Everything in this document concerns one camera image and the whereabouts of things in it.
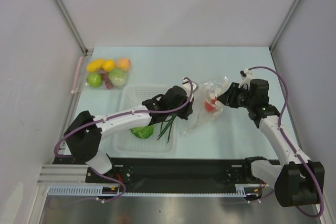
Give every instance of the yellow lemon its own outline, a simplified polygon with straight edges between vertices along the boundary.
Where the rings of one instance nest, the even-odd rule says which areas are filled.
[[[131,68],[131,61],[129,59],[120,59],[117,62],[117,68],[128,71]]]
[[[114,68],[114,61],[113,60],[107,60],[103,63],[103,65],[101,67],[103,68],[103,70],[109,72]]]
[[[97,70],[99,70],[101,68],[101,66],[104,64],[104,62],[105,62],[105,60],[103,60],[103,59],[94,60],[93,62],[89,63],[86,66],[86,71],[96,72]]]

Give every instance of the white plastic basket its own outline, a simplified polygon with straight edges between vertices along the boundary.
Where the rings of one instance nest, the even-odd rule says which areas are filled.
[[[165,94],[170,87],[163,85],[128,85],[124,88],[119,111],[130,109],[143,101],[153,98],[158,94]],[[131,131],[124,131],[115,135],[114,148],[120,152],[130,155],[166,155],[176,149],[176,125],[173,122],[170,140],[168,142],[169,130],[159,139],[160,126],[154,127],[154,134],[149,138],[141,139],[132,134]]]

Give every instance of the white wall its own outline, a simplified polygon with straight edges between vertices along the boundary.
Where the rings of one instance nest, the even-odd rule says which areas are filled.
[[[53,156],[79,49],[52,0],[0,0],[0,49],[0,207],[23,182],[22,224]]]
[[[303,0],[276,47],[303,149],[326,171],[336,212],[336,0]]]
[[[63,0],[87,47],[269,46],[293,0]]]

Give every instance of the robotic arm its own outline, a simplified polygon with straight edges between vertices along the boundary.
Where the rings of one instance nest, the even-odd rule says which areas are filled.
[[[321,191],[324,181],[322,164],[312,162],[296,141],[287,137],[289,135],[283,125],[279,125],[280,113],[276,107],[269,104],[268,81],[254,78],[248,69],[241,71],[240,75],[243,81],[240,84],[232,83],[217,99],[231,108],[247,109],[249,118],[271,143],[281,165],[281,169],[278,169],[263,157],[247,158],[245,175],[260,178],[270,185],[283,207],[318,204],[320,199],[316,186],[302,161],[312,170]]]
[[[305,166],[313,172],[323,191],[324,168],[320,162],[312,162],[296,141],[288,138],[283,125],[278,125],[280,113],[269,104],[269,85],[266,80],[256,79],[248,69],[240,72],[243,81],[232,83],[217,99],[231,108],[246,108],[248,116],[270,141],[281,165],[272,166],[264,157],[249,157],[243,166],[246,178],[260,178],[274,190],[283,207],[318,204],[320,198],[312,177]],[[187,120],[193,112],[193,93],[198,85],[188,78],[183,88],[174,86],[166,94],[160,94],[127,111],[109,115],[93,116],[81,112],[65,132],[67,145],[75,164],[88,164],[100,174],[112,168],[107,154],[99,150],[101,139],[114,133],[139,126],[164,122],[170,116]]]
[[[166,94],[159,94],[126,111],[106,115],[91,115],[89,111],[81,112],[64,134],[67,135],[82,128],[65,140],[75,164],[85,163],[100,174],[107,173],[112,169],[112,164],[107,154],[99,150],[102,139],[134,127],[161,123],[171,116],[187,120],[193,113],[193,93],[197,89],[197,83],[185,78],[182,87],[174,86],[168,89]],[[94,121],[98,123],[85,126]]]

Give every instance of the plastic bag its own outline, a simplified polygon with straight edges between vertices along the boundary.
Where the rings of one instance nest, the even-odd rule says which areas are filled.
[[[128,80],[131,61],[122,59],[96,59],[86,66],[86,86],[95,89],[122,88]]]
[[[220,76],[198,84],[194,95],[193,113],[185,123],[184,134],[216,119],[223,112],[224,105],[217,101],[217,97],[228,88],[228,79]]]

